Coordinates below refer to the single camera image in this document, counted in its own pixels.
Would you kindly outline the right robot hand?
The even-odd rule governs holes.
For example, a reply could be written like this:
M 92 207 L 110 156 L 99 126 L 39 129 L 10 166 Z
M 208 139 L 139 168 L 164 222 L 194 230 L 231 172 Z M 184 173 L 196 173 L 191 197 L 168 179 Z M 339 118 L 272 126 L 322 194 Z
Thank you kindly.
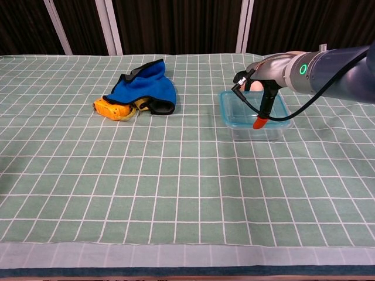
M 286 87 L 285 70 L 288 63 L 296 56 L 293 52 L 278 53 L 264 60 L 253 63 L 245 71 L 237 73 L 234 79 L 233 93 L 252 110 L 255 108 L 247 101 L 241 88 L 244 85 L 252 85 L 258 81 L 263 88 L 261 105 L 258 110 L 257 119 L 253 123 L 254 129 L 263 128 L 268 120 L 274 105 L 275 97 L 279 89 Z

